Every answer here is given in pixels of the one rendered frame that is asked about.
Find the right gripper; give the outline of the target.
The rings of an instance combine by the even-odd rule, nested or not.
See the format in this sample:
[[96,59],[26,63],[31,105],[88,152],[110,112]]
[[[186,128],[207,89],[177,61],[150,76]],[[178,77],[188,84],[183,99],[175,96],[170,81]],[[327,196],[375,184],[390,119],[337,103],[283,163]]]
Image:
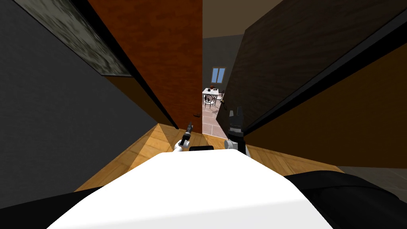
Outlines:
[[228,135],[243,135],[242,126],[243,126],[243,109],[242,107],[237,107],[236,115],[234,111],[230,110],[229,112],[229,130]]

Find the white dining table with chairs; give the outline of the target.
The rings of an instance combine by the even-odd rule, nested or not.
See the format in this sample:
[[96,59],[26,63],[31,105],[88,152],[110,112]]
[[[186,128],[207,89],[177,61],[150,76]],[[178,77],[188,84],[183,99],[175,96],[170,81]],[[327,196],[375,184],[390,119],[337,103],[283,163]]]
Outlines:
[[[202,105],[213,105],[216,107],[223,99],[224,93],[225,93],[224,90],[219,91],[219,89],[216,89],[216,88],[213,88],[213,89],[205,88],[202,91]],[[209,99],[212,98],[212,101],[207,103],[205,101],[206,97],[209,97]]]

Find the blue window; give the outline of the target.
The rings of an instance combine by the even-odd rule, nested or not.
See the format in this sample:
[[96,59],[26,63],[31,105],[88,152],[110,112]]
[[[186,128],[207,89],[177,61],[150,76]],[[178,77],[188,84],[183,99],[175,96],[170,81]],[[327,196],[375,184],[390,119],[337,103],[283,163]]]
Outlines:
[[214,67],[212,69],[211,83],[220,84],[223,82],[226,67]]

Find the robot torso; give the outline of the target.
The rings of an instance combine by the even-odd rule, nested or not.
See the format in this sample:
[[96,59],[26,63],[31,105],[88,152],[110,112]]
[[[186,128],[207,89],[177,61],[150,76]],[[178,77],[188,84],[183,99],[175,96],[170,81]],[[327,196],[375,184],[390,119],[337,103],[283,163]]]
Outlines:
[[285,177],[234,149],[163,152],[47,229],[332,229]]

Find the dark brown wooden door leaf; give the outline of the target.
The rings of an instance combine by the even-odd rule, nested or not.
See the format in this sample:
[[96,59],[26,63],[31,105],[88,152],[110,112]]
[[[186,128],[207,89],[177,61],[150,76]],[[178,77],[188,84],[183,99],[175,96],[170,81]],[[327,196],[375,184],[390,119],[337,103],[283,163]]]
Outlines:
[[402,29],[407,0],[282,0],[245,30],[218,124],[241,107],[253,133],[400,47]]

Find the orange-brown wooden door leaf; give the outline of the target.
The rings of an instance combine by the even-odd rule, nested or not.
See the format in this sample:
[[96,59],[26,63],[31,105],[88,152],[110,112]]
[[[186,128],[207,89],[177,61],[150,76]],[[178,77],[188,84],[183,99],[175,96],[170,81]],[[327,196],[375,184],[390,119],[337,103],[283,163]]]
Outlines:
[[177,127],[202,132],[203,0],[88,0]]

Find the grey mottled wall picture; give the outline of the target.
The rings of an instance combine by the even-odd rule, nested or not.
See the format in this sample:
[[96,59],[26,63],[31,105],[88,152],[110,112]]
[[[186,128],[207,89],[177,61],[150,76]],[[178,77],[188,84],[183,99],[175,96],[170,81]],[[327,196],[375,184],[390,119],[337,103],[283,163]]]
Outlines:
[[70,0],[14,1],[99,74],[131,76]]

